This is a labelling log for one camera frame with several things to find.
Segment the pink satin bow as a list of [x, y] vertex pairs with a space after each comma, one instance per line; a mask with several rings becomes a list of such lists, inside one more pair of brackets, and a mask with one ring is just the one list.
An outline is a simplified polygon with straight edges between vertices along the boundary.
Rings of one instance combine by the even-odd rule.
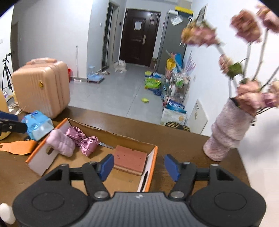
[[71, 138], [81, 152], [89, 157], [98, 147], [100, 141], [96, 136], [87, 137], [86, 134], [78, 127], [71, 126], [67, 129], [66, 135]]

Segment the blue tissue pack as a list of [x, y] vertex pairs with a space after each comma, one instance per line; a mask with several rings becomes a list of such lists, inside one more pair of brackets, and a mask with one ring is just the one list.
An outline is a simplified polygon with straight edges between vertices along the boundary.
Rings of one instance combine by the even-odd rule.
[[54, 129], [52, 120], [40, 111], [26, 115], [21, 122], [27, 125], [27, 134], [35, 141], [39, 141]]

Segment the orange cardboard box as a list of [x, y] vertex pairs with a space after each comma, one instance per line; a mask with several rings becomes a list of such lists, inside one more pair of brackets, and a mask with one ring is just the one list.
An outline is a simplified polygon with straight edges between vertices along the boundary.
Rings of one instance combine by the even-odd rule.
[[[113, 194], [114, 192], [149, 191], [157, 158], [157, 146], [98, 129], [96, 127], [74, 121], [70, 118], [63, 119], [63, 121], [61, 121], [56, 128], [60, 129], [62, 132], [66, 132], [70, 126], [76, 126], [87, 136], [96, 136], [101, 142], [104, 142], [112, 147], [120, 145], [132, 150], [145, 152], [147, 154], [147, 159], [141, 176], [113, 169], [104, 182], [104, 185], [110, 194]], [[68, 158], [59, 154], [56, 150], [53, 150], [50, 154], [48, 154], [47, 152], [49, 149], [50, 147], [47, 145], [46, 139], [44, 139], [25, 161], [27, 166], [39, 176], [49, 173], [60, 164], [68, 164], [70, 167], [80, 167], [84, 163], [90, 161], [99, 162], [107, 154], [112, 154], [114, 152], [110, 148], [98, 146], [96, 151], [87, 157], [82, 154], [79, 148], [75, 148], [74, 154]]]

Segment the red-brown sponge block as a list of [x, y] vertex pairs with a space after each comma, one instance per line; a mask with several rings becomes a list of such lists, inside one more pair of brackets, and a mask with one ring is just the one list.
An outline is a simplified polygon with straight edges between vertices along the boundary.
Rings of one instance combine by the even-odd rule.
[[113, 153], [114, 169], [141, 176], [145, 168], [147, 155], [145, 152], [117, 145]]

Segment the pink fluffy cloth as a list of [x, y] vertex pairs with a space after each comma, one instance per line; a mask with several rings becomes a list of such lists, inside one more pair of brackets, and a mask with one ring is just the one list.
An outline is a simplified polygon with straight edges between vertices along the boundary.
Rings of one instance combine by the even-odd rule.
[[46, 139], [46, 143], [51, 148], [66, 157], [71, 157], [76, 147], [74, 141], [64, 134], [60, 129], [52, 130]]

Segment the peach hard-shell suitcase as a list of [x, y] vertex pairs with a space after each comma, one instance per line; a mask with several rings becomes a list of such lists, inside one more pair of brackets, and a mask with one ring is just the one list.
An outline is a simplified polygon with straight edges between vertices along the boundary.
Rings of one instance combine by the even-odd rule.
[[19, 107], [26, 113], [40, 111], [57, 117], [70, 102], [68, 66], [63, 61], [33, 59], [12, 74]]

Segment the white flat board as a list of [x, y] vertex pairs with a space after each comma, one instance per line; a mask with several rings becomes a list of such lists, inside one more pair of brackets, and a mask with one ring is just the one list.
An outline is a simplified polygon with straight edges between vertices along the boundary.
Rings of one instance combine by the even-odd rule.
[[188, 119], [187, 126], [190, 129], [190, 132], [201, 134], [208, 122], [208, 117], [203, 109], [203, 106], [199, 99], [196, 100], [196, 103], [193, 107], [191, 115]]

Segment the pink ribbed vase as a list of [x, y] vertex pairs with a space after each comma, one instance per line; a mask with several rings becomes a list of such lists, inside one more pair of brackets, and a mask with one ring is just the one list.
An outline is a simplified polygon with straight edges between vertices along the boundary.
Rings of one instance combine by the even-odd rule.
[[239, 146], [253, 120], [252, 115], [229, 98], [211, 126], [212, 134], [203, 145], [204, 153], [213, 161], [222, 161], [229, 150]]

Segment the green yellow toy box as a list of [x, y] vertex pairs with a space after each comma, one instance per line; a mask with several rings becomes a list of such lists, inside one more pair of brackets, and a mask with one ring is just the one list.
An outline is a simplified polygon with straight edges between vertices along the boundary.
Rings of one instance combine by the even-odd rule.
[[161, 81], [156, 78], [145, 78], [145, 89], [160, 89]]

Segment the white dog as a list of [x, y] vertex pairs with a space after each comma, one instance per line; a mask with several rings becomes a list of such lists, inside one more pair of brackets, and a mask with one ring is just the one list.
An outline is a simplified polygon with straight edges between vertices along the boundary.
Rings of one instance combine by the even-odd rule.
[[119, 60], [113, 64], [114, 71], [119, 71], [120, 73], [124, 73], [127, 71], [126, 69], [126, 61], [125, 60]]

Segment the dried pink roses bouquet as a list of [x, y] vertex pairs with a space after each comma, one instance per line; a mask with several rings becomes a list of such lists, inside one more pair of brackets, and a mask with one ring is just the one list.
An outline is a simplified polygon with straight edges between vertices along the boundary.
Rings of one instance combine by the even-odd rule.
[[[193, 1], [191, 8], [193, 16], [197, 17], [199, 11], [206, 7], [205, 19], [216, 29], [225, 54], [237, 62], [246, 57], [247, 42], [236, 36], [236, 30], [230, 25], [231, 17], [242, 9], [255, 14], [260, 4], [260, 1]], [[186, 108], [192, 110], [196, 100], [199, 100], [207, 116], [214, 118], [229, 97], [228, 77], [221, 73], [218, 65], [220, 54], [213, 45], [187, 46], [185, 59], [188, 60], [189, 56], [192, 56], [196, 66], [191, 73], [192, 82]], [[277, 66], [278, 35], [269, 32], [258, 79], [265, 82]]]

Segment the grey tall cabinet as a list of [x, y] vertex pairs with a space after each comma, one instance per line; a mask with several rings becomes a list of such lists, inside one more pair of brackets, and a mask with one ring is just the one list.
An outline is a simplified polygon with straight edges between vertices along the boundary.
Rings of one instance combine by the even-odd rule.
[[[177, 16], [179, 16], [182, 21], [177, 25], [174, 25], [171, 20]], [[169, 12], [166, 14], [155, 69], [157, 73], [165, 73], [167, 59], [169, 58], [167, 51], [169, 53], [179, 53], [182, 58], [184, 57], [186, 45], [181, 44], [181, 34], [183, 29], [188, 25], [192, 16], [192, 14], [180, 11], [178, 11], [177, 15]]]

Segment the dark brown entrance door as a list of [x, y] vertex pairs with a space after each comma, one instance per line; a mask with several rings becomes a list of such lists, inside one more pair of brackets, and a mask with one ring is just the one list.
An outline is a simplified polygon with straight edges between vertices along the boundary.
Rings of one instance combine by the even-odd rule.
[[161, 13], [142, 9], [126, 9], [120, 59], [149, 66], [152, 60]]

